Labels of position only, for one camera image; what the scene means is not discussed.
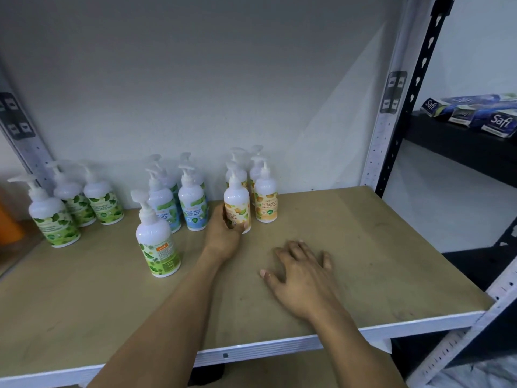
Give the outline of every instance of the black object under shelf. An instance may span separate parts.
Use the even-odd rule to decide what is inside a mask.
[[[517,249],[497,246],[443,254],[466,277],[485,291],[517,255]],[[447,367],[517,354],[517,303],[510,305]],[[392,358],[406,378],[435,348],[447,332],[392,339]]]
[[[410,117],[407,140],[496,180],[517,187],[517,143],[484,131],[440,122],[421,112]]]

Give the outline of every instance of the safi box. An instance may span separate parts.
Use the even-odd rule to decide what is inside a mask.
[[[448,120],[448,118],[452,115],[452,112],[456,109],[456,107],[460,105],[488,105],[498,102],[515,100],[517,100],[517,94],[514,93],[475,95],[467,97],[450,97],[441,99],[428,98],[423,103],[421,110],[423,110],[430,117],[439,117],[440,119]]]
[[[458,123],[468,128],[480,129],[494,112],[508,109],[517,109],[517,101],[489,105],[460,105],[452,112],[449,122]]]
[[[481,129],[499,137],[511,137],[517,131],[517,109],[492,113]]]

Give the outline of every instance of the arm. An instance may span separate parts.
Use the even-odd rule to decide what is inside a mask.
[[[138,328],[88,388],[185,387],[208,320],[212,284],[236,251],[243,228],[226,227],[223,205],[206,228],[205,247],[176,290]]]
[[[260,275],[281,304],[312,324],[332,359],[339,386],[406,387],[390,357],[370,346],[341,305],[330,255],[324,252],[320,265],[303,241],[289,241],[275,253],[285,266],[285,283],[263,269]]]

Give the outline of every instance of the orange object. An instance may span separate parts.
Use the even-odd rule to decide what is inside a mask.
[[[0,204],[0,245],[21,240],[25,236],[22,227],[7,213]]]

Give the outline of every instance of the hand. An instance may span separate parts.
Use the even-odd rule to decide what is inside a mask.
[[[260,276],[287,310],[314,325],[322,313],[343,309],[330,254],[322,252],[320,265],[303,241],[289,241],[287,248],[275,248],[275,253],[285,266],[285,283],[265,269]]]
[[[232,257],[239,246],[240,235],[244,224],[240,223],[232,229],[226,225],[224,204],[219,204],[212,213],[206,227],[205,248],[203,254],[210,259],[224,263]]]

